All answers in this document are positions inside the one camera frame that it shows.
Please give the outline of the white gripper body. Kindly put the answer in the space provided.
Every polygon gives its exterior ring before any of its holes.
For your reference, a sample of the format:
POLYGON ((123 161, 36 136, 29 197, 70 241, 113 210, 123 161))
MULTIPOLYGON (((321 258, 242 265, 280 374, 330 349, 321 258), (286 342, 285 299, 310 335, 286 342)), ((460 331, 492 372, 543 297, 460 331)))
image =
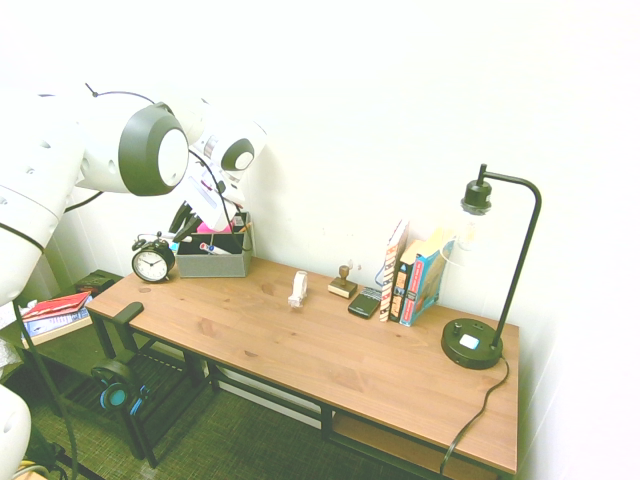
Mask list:
POLYGON ((190 166, 178 186, 192 211, 214 231, 224 230, 245 204, 239 181, 245 169, 222 170, 215 166, 190 166))

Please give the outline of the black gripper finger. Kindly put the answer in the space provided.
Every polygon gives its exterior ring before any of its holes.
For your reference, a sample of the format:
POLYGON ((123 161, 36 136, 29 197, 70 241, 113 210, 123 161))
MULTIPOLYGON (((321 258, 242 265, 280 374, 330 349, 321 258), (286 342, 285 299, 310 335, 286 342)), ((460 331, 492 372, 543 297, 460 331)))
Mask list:
POLYGON ((179 230, 181 230, 190 219, 191 212, 191 206, 186 201, 184 201, 174 215, 174 218, 169 227, 169 232, 177 233, 179 230))
POLYGON ((189 236, 191 236, 197 231, 197 228, 199 227, 200 224, 201 224, 200 218, 190 218, 176 232, 173 241, 174 242, 185 241, 189 236))

